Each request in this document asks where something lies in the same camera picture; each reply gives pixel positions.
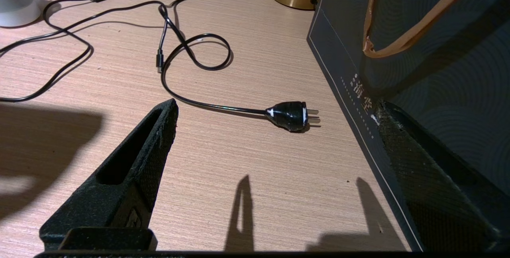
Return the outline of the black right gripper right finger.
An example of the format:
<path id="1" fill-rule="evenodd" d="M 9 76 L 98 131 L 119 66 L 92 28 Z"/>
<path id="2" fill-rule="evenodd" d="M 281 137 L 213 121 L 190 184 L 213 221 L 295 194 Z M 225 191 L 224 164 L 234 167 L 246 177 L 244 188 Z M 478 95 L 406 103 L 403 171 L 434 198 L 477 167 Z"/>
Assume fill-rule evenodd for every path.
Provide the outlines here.
<path id="1" fill-rule="evenodd" d="M 508 195 L 395 104 L 379 100 L 375 119 L 424 248 L 508 253 Z"/>

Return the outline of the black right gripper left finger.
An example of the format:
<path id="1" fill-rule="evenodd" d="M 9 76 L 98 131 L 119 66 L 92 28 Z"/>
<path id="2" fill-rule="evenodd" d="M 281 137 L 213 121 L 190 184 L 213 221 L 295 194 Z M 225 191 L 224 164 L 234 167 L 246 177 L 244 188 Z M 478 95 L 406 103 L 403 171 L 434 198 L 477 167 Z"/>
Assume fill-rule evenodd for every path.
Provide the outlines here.
<path id="1" fill-rule="evenodd" d="M 42 225 L 45 250 L 56 250 L 79 227 L 148 227 L 178 115 L 173 99 L 151 109 Z"/>

